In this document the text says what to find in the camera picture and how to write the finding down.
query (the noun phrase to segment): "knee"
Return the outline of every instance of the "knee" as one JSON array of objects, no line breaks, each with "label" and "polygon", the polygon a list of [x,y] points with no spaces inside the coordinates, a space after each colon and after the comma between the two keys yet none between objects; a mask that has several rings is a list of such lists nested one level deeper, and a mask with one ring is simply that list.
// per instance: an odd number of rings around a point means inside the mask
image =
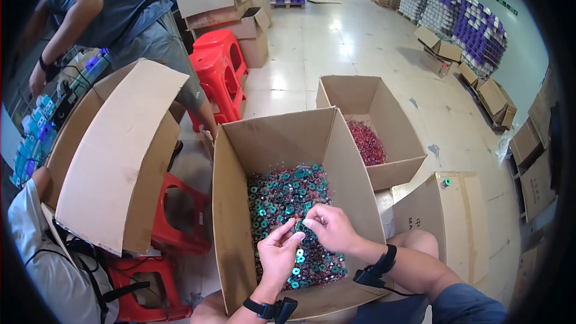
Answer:
[{"label": "knee", "polygon": [[411,230],[409,233],[405,241],[407,248],[421,251],[438,259],[438,241],[433,234],[420,229]]}]

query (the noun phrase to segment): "stacked red stools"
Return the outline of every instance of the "stacked red stools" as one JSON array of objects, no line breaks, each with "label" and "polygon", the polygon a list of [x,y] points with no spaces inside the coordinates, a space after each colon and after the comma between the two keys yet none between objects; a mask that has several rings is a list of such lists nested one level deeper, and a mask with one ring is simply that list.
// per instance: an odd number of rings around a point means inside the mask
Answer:
[{"label": "stacked red stools", "polygon": [[[164,212],[164,199],[169,188],[179,188],[194,198],[193,235],[188,235],[174,229],[166,219]],[[210,197],[192,189],[167,172],[164,175],[160,199],[156,207],[154,226],[152,228],[152,246],[155,249],[171,254],[197,254],[203,255],[210,251],[210,242],[206,240],[204,233],[204,215],[202,209],[209,203]]]},{"label": "stacked red stools", "polygon": [[242,75],[248,74],[248,67],[242,57],[238,40],[230,29],[215,30],[202,35],[192,45],[194,53],[205,49],[222,49],[222,55],[228,58],[234,67],[236,78],[241,82]]},{"label": "stacked red stools", "polygon": [[[206,97],[218,105],[220,112],[214,114],[216,123],[224,124],[241,120],[240,106],[246,96],[232,63],[222,53],[222,48],[214,47],[194,51],[190,54],[190,61],[198,74],[200,86],[204,89]],[[200,122],[191,112],[188,114],[192,120],[192,129],[199,132]]]},{"label": "stacked red stools", "polygon": [[192,306],[182,304],[174,284],[173,273],[177,270],[177,266],[172,259],[165,256],[139,256],[136,258],[109,258],[107,262],[115,290],[129,286],[135,273],[159,273],[170,305],[166,308],[147,309],[138,304],[132,293],[128,293],[118,298],[117,321],[171,322],[189,318],[192,315]]}]

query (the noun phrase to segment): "hand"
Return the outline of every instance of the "hand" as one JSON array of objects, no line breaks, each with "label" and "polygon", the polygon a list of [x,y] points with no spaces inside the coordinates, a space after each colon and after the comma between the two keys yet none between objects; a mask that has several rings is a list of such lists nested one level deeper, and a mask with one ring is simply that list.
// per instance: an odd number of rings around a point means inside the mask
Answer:
[{"label": "hand", "polygon": [[292,234],[290,228],[296,224],[291,218],[284,225],[274,229],[268,237],[258,242],[258,253],[262,263],[260,286],[271,287],[279,293],[292,274],[296,249],[306,234]]},{"label": "hand", "polygon": [[28,82],[28,88],[33,97],[37,97],[42,94],[44,87],[46,86],[46,73],[42,68],[40,68],[40,62],[36,63],[32,74],[30,75],[30,80]]},{"label": "hand", "polygon": [[362,241],[344,211],[334,206],[314,205],[302,223],[318,236],[318,241],[328,251],[350,254],[350,250]]}]

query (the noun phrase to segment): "white shirt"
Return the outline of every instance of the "white shirt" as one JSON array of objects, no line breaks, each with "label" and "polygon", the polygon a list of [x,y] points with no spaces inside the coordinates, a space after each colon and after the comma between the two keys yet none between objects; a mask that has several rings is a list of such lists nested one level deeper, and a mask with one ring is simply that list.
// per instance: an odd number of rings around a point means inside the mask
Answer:
[{"label": "white shirt", "polygon": [[[63,256],[63,250],[46,235],[49,230],[48,223],[42,214],[40,198],[33,180],[26,182],[24,189],[12,201],[8,208],[8,221],[22,261],[29,261],[26,271],[57,319],[62,324],[100,324],[100,308],[96,294],[92,286],[82,278],[84,272],[68,262]],[[62,256],[49,251],[41,251],[35,255],[39,249],[53,250]],[[82,257],[90,269],[96,268],[97,263],[89,256],[77,256]],[[108,276],[102,268],[93,275],[101,293],[112,290]],[[109,312],[105,324],[116,321],[118,305],[118,299],[108,303]]]}]

